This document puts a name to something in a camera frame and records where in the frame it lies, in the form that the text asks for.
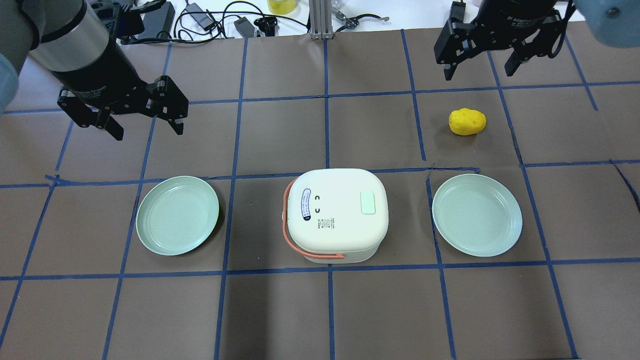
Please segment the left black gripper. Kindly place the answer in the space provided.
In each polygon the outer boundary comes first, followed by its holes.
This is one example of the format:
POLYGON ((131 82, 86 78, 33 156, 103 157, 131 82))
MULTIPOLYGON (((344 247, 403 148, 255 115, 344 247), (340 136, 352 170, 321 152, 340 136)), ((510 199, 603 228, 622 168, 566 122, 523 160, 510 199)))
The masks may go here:
POLYGON ((176 135, 184 133, 189 111, 185 94, 169 75, 146 84, 115 39, 109 39, 103 53, 87 66, 51 73, 66 88, 58 94, 58 106, 80 128, 93 126, 122 141, 124 128, 112 117, 113 112, 156 117, 167 122, 176 135))

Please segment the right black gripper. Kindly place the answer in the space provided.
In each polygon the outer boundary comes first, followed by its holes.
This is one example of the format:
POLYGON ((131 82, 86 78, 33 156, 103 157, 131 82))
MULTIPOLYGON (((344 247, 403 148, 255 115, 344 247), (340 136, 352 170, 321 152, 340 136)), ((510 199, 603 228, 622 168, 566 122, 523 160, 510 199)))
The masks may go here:
POLYGON ((514 45, 504 64, 506 76, 513 76, 533 57, 555 59, 569 24, 554 11, 555 4, 555 0, 483 0, 470 23, 451 16, 433 46, 445 80, 452 80, 458 65, 480 50, 507 50, 514 45), (532 41, 526 41, 536 30, 532 41))

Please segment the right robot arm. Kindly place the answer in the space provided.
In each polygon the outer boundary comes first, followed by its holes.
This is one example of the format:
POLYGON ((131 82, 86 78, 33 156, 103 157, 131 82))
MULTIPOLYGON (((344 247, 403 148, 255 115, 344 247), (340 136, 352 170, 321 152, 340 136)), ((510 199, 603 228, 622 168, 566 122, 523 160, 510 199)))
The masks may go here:
POLYGON ((466 3, 453 1, 433 47, 445 79, 453 78, 459 64, 487 51, 512 50, 503 66, 506 76, 535 57, 554 59, 576 12, 599 43, 613 48, 639 46, 637 0, 569 0, 564 13, 556 5, 555 0, 483 0, 476 17, 466 22, 466 3))

